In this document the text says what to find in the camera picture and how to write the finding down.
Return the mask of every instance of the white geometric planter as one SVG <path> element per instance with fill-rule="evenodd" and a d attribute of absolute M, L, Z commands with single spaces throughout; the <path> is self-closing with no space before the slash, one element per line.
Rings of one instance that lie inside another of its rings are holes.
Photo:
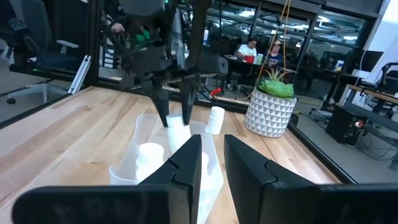
<path fill-rule="evenodd" d="M 296 98 L 270 96 L 255 88 L 244 125 L 256 134 L 279 138 L 286 130 L 296 102 Z"/>

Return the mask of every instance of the wooden tabletop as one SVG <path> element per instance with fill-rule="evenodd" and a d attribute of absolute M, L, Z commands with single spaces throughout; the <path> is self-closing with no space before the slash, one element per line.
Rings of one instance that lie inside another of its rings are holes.
<path fill-rule="evenodd" d="M 89 87 L 0 130 L 0 223 L 11 223 L 16 198 L 34 187 L 108 185 L 108 168 L 122 158 L 143 113 L 156 113 L 148 97 Z M 209 113 L 196 106 L 192 120 L 207 122 Z M 213 137 L 224 186 L 208 223 L 238 223 L 225 174 L 224 134 L 315 183 L 338 182 L 290 131 L 265 138 L 248 131 L 243 121 L 244 114 L 226 112 L 221 134 Z"/>
<path fill-rule="evenodd" d="M 362 91 L 363 90 L 363 92 L 365 94 L 367 94 L 367 95 L 374 96 L 376 98 L 385 100 L 385 101 L 390 102 L 390 103 L 398 104 L 398 99 L 395 98 L 394 95 L 387 94 L 387 93 L 378 93 L 376 91 L 367 90 L 367 89 L 361 88 L 359 86 L 348 85 L 348 87 L 350 89 L 352 89 L 352 90 L 355 90 L 355 91 Z"/>

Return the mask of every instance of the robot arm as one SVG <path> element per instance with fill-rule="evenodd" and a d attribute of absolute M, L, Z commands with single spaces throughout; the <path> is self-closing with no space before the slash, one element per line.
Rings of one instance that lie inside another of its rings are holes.
<path fill-rule="evenodd" d="M 131 37 L 135 37 L 139 26 L 149 25 L 157 29 L 157 36 L 151 37 L 149 46 L 144 49 L 126 49 L 106 24 L 106 13 L 103 12 L 101 27 L 105 35 L 121 53 L 126 65 L 126 77 L 121 84 L 125 88 L 142 88 L 151 98 L 163 122 L 167 127 L 166 116 L 169 115 L 169 93 L 162 86 L 167 83 L 178 83 L 181 94 L 182 116 L 185 125 L 189 124 L 197 89 L 201 85 L 200 77 L 209 74 L 227 74 L 228 62 L 218 55 L 202 55 L 201 45 L 205 29 L 207 9 L 213 0 L 193 0 L 192 34 L 190 36 L 190 54 L 185 61 L 184 47 L 177 1 L 166 7 L 164 0 L 140 1 L 136 15 L 126 15 L 131 27 L 127 27 Z"/>

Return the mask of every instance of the white plastic bin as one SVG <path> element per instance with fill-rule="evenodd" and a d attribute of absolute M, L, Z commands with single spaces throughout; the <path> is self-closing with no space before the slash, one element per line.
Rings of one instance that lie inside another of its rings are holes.
<path fill-rule="evenodd" d="M 198 224 L 204 224 L 210 214 L 217 196 L 224 184 L 223 174 L 221 173 L 220 163 L 218 162 L 216 149 L 211 134 L 205 132 L 206 124 L 198 121 L 190 121 L 191 134 L 200 134 L 202 152 L 209 157 L 208 175 L 210 176 L 211 186 L 209 189 L 200 189 Z M 170 144 L 167 137 L 167 130 L 163 128 L 159 116 L 154 114 L 142 114 L 136 121 L 136 130 L 122 160 L 113 164 L 109 168 L 109 178 L 111 185 L 137 185 L 136 158 L 138 146 L 147 142 L 160 144 L 164 148 L 164 161 L 170 153 Z"/>

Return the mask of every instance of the cable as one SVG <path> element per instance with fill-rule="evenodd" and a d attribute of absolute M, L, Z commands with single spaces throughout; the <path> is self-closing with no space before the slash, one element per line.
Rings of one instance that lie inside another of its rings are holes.
<path fill-rule="evenodd" d="M 372 145 L 373 145 L 373 139 L 372 139 L 372 137 L 369 135 L 369 133 L 366 133 L 366 135 L 369 136 L 370 145 L 366 145 L 366 143 L 363 141 L 363 139 L 358 138 L 358 139 L 365 145 L 365 147 L 367 148 L 367 149 L 365 149 L 365 150 L 360 150 L 361 152 L 365 153 L 365 155 L 367 155 L 367 156 L 369 156 L 370 158 L 375 159 L 375 160 L 377 160 L 377 161 L 388 161 L 388 160 L 391 160 L 391 159 L 394 158 L 394 156 L 392 156 L 392 157 L 390 157 L 390 158 L 383 158 L 383 157 L 386 156 L 390 151 L 398 151 L 398 149 L 393 149 L 393 148 L 392 148 L 392 147 L 393 147 L 392 144 L 391 144 L 391 147 L 390 147 L 390 148 L 376 148 L 376 147 L 371 148 Z M 386 151 L 385 151 L 382 155 L 380 155 L 380 156 L 374 156 L 374 155 L 372 155 L 368 150 L 386 150 Z"/>

